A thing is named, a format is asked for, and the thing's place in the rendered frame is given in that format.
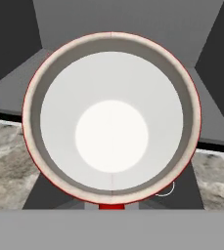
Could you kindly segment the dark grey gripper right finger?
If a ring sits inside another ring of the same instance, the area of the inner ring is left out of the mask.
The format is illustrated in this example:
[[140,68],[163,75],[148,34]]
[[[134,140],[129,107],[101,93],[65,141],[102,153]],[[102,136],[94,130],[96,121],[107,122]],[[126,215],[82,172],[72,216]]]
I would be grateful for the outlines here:
[[140,209],[202,209],[202,197],[193,165],[189,164],[173,185],[163,189],[159,195],[128,204],[126,210]]

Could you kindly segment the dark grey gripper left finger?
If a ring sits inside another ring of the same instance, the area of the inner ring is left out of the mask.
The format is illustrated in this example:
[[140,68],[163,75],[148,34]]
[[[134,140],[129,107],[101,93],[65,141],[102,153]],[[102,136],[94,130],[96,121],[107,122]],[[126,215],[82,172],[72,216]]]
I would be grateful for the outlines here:
[[98,206],[66,194],[40,174],[23,209],[97,210]]

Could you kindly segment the red mug with white inside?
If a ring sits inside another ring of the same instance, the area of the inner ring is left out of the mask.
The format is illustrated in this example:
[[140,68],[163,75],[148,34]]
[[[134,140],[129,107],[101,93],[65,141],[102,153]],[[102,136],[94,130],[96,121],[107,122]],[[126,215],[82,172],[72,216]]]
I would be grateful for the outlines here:
[[148,198],[190,163],[201,133],[199,95],[159,44],[123,32],[77,38],[31,78],[22,130],[57,188],[114,207]]

